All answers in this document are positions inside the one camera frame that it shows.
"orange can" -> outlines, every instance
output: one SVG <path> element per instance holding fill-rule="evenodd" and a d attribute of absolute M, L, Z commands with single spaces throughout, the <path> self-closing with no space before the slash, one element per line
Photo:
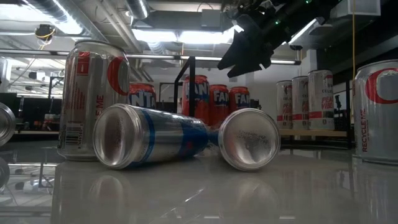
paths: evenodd
<path fill-rule="evenodd" d="M 195 117 L 209 125 L 209 82 L 204 75 L 195 75 Z M 189 75 L 182 88 L 182 114 L 189 116 Z"/>
<path fill-rule="evenodd" d="M 210 86 L 210 126 L 218 128 L 229 115 L 229 93 L 226 85 Z"/>
<path fill-rule="evenodd" d="M 156 109 L 154 86 L 149 83 L 130 83 L 129 101 L 133 106 Z"/>
<path fill-rule="evenodd" d="M 250 93 L 245 86 L 232 87 L 229 91 L 229 112 L 250 107 Z"/>

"barcode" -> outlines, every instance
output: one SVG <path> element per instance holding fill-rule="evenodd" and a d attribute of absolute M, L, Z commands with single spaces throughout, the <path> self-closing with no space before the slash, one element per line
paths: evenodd
<path fill-rule="evenodd" d="M 65 145 L 80 146 L 82 137 L 83 137 L 82 124 L 75 124 L 72 127 L 69 126 L 65 131 Z"/>

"glossy table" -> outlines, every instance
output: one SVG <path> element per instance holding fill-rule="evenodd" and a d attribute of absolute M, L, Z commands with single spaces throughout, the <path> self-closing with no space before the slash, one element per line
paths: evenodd
<path fill-rule="evenodd" d="M 284 150 L 263 170 L 213 151 L 115 171 L 64 162 L 56 142 L 0 148 L 0 223 L 397 223 L 398 168 L 346 151 Z"/>

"lying can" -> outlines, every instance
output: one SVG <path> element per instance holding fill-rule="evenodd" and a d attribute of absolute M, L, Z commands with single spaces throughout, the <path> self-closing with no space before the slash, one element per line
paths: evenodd
<path fill-rule="evenodd" d="M 130 83 L 130 105 L 143 108 L 156 108 L 156 93 L 153 85 L 149 83 Z"/>
<path fill-rule="evenodd" d="M 182 87 L 182 114 L 189 116 L 189 75 L 185 78 Z M 195 75 L 195 115 L 205 124 L 210 123 L 209 119 L 209 95 L 210 87 L 207 77 Z"/>
<path fill-rule="evenodd" d="M 210 85 L 210 126 L 219 128 L 229 115 L 229 93 L 226 85 Z"/>
<path fill-rule="evenodd" d="M 364 161 L 398 164 L 398 60 L 358 69 L 354 81 L 356 152 Z"/>
<path fill-rule="evenodd" d="M 96 160 L 93 127 L 102 110 L 127 103 L 129 62 L 123 49 L 82 40 L 69 53 L 65 69 L 58 153 L 69 160 Z"/>
<path fill-rule="evenodd" d="M 276 83 L 276 121 L 279 129 L 292 129 L 292 81 Z"/>
<path fill-rule="evenodd" d="M 15 132 L 15 116 L 8 106 L 0 103 L 0 146 L 10 140 Z"/>
<path fill-rule="evenodd" d="M 310 129 L 335 129 L 335 105 L 333 101 L 333 74 L 329 70 L 308 73 L 308 119 Z"/>
<path fill-rule="evenodd" d="M 229 91 L 229 113 L 250 107 L 250 92 L 245 86 L 232 87 Z"/>
<path fill-rule="evenodd" d="M 308 77 L 292 79 L 293 129 L 308 130 Z"/>
<path fill-rule="evenodd" d="M 112 169 L 190 157 L 207 143 L 199 119 L 124 104 L 104 110 L 93 134 L 99 161 Z"/>
<path fill-rule="evenodd" d="M 261 110 L 245 108 L 231 113 L 220 129 L 209 134 L 224 160 L 238 170 L 258 170 L 280 149 L 275 121 Z"/>

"soda can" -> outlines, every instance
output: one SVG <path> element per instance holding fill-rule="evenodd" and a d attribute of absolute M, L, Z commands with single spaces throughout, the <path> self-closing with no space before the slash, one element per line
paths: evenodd
<path fill-rule="evenodd" d="M 96 160 L 97 117 L 103 109 L 128 101 L 126 53 L 104 42 L 78 41 L 67 57 L 64 82 L 58 153 L 69 160 Z"/>
<path fill-rule="evenodd" d="M 280 149 L 275 121 L 254 108 L 231 113 L 220 129 L 209 134 L 224 160 L 242 171 L 258 170 L 268 164 Z"/>
<path fill-rule="evenodd" d="M 358 69 L 354 81 L 356 152 L 364 161 L 398 164 L 398 60 Z"/>
<path fill-rule="evenodd" d="M 16 127 L 15 116 L 8 106 L 0 103 L 0 146 L 10 140 Z"/>
<path fill-rule="evenodd" d="M 189 75 L 185 78 L 182 88 L 182 114 L 189 116 Z M 209 96 L 210 87 L 207 77 L 195 75 L 195 115 L 205 124 L 210 123 L 209 118 Z"/>
<path fill-rule="evenodd" d="M 229 115 L 229 93 L 226 85 L 210 85 L 210 126 L 219 128 Z"/>
<path fill-rule="evenodd" d="M 229 91 L 229 112 L 250 107 L 250 92 L 245 86 L 232 87 Z"/>
<path fill-rule="evenodd" d="M 334 130 L 335 105 L 333 102 L 333 74 L 329 70 L 308 73 L 310 129 Z"/>
<path fill-rule="evenodd" d="M 112 169 L 191 157 L 208 142 L 199 119 L 124 104 L 102 112 L 93 136 L 99 161 Z"/>
<path fill-rule="evenodd" d="M 292 129 L 292 81 L 276 83 L 276 123 L 279 129 Z"/>
<path fill-rule="evenodd" d="M 143 108 L 156 108 L 156 93 L 153 85 L 149 83 L 130 83 L 130 105 Z"/>
<path fill-rule="evenodd" d="M 308 130 L 308 77 L 292 79 L 293 129 Z"/>

